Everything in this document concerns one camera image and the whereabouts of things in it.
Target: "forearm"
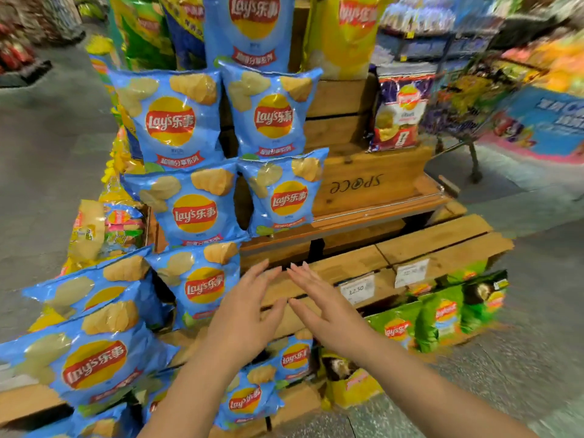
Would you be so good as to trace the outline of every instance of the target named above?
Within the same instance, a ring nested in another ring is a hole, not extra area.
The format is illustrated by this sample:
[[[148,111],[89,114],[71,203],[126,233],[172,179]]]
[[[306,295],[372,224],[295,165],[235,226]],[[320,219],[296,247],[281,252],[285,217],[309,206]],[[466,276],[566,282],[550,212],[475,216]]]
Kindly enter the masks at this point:
[[[207,438],[221,398],[239,369],[225,354],[202,345],[183,366],[139,438]]]
[[[397,342],[375,332],[363,366],[429,438],[536,437],[510,416],[442,378]]]

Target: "gray floor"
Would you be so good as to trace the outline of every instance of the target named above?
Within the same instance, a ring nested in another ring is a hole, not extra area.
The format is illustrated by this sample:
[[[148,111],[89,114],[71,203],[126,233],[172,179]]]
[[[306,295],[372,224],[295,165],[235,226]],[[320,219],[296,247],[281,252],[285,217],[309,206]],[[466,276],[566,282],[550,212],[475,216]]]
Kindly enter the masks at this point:
[[[45,51],[54,69],[36,86],[0,91],[0,341],[22,333],[39,307],[21,287],[55,276],[81,198],[97,198],[116,125],[105,89],[81,48]],[[542,437],[584,430],[584,184],[548,166],[479,147],[484,180],[471,184],[468,154],[429,163],[462,187],[460,201],[517,238],[500,265],[512,282],[501,320],[435,364],[442,375],[529,424]],[[0,431],[0,436],[18,436]],[[308,415],[277,437],[419,436],[384,396],[346,414]]]

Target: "left hand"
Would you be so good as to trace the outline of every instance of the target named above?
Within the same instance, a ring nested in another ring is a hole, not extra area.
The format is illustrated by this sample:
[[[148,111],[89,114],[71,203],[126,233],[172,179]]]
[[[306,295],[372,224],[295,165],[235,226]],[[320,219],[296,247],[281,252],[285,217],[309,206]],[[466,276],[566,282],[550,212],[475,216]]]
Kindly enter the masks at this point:
[[[276,301],[267,316],[260,316],[267,285],[282,271],[281,267],[266,270],[268,264],[266,259],[252,266],[226,294],[204,340],[235,371],[266,347],[284,316],[285,298]]]

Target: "human arm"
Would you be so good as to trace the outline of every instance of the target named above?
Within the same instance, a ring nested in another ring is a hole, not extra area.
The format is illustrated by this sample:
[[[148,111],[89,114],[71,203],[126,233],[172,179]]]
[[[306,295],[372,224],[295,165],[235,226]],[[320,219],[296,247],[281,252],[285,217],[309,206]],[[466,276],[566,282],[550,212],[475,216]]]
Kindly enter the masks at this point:
[[[306,263],[291,265],[288,274],[322,310],[318,316],[301,300],[288,300],[304,325],[325,347],[367,370],[425,436],[537,438],[518,421],[442,378],[399,343],[371,329],[351,303]]]
[[[208,333],[179,371],[139,438],[207,438],[225,389],[237,372],[267,345],[281,322],[286,300],[260,318],[267,285],[281,268],[265,271],[268,261],[252,266],[226,294]]]

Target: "white price label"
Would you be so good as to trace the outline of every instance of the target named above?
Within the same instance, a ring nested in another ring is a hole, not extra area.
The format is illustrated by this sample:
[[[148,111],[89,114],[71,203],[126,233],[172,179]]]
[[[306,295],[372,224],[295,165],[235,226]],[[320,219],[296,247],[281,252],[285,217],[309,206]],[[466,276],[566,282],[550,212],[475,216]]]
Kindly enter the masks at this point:
[[[356,278],[339,286],[340,293],[353,305],[368,300],[375,295],[375,275]]]
[[[408,284],[417,283],[426,279],[426,271],[428,270],[429,258],[418,261],[412,265],[399,266],[398,272],[395,275],[395,288],[407,286]]]

